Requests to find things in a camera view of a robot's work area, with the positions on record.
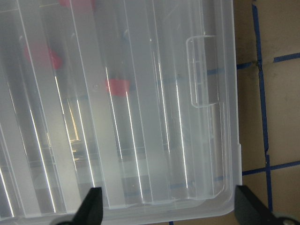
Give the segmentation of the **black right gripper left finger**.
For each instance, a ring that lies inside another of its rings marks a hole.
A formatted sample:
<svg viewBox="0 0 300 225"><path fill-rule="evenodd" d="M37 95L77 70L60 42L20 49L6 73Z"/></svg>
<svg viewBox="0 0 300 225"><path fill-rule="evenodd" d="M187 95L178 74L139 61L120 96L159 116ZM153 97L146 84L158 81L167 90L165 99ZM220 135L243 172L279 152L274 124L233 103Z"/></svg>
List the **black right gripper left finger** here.
<svg viewBox="0 0 300 225"><path fill-rule="evenodd" d="M59 225L100 225L103 221L103 195L101 187L92 187L79 209L70 220Z"/></svg>

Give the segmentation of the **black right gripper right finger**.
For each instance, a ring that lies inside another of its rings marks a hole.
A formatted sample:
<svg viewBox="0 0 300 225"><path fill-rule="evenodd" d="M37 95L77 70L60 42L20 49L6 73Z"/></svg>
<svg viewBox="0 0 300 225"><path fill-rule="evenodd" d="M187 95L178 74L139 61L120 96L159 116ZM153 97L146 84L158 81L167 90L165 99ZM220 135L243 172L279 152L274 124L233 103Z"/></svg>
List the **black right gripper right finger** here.
<svg viewBox="0 0 300 225"><path fill-rule="evenodd" d="M235 187L234 215L240 225L283 225L286 217L276 217L244 185Z"/></svg>

